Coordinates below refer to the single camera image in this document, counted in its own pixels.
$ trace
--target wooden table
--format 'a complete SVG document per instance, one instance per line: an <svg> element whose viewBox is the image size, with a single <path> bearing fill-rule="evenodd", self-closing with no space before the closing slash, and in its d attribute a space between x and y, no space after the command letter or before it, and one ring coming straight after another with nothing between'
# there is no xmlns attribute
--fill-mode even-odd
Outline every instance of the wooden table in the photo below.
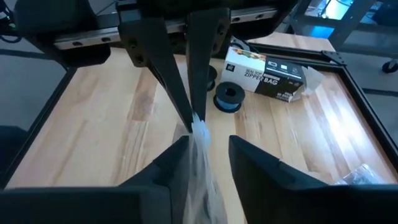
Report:
<svg viewBox="0 0 398 224"><path fill-rule="evenodd" d="M326 39L288 34L254 42L333 50ZM185 57L176 60L188 86ZM219 78L223 61L211 64ZM211 100L215 92L209 92L211 168L229 223L244 222L228 159L233 134L330 184L363 163L396 183L394 169L344 84L333 73L325 75L315 94L293 103L246 92L236 114L218 111ZM7 187L118 185L185 133L150 71L134 67L125 50L113 49L105 64L77 71Z"/></svg>

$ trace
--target plastic wrap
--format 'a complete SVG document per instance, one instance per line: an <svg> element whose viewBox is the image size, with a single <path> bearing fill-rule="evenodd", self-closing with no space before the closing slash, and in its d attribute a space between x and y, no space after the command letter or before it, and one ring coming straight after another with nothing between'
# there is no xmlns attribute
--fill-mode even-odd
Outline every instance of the plastic wrap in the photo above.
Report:
<svg viewBox="0 0 398 224"><path fill-rule="evenodd" d="M362 164L360 167L336 182L336 185L341 184L386 184L386 182L367 164Z"/></svg>
<svg viewBox="0 0 398 224"><path fill-rule="evenodd" d="M190 179L184 224L227 223L223 197L213 177L208 158L210 133L204 121L193 115L190 136Z"/></svg>

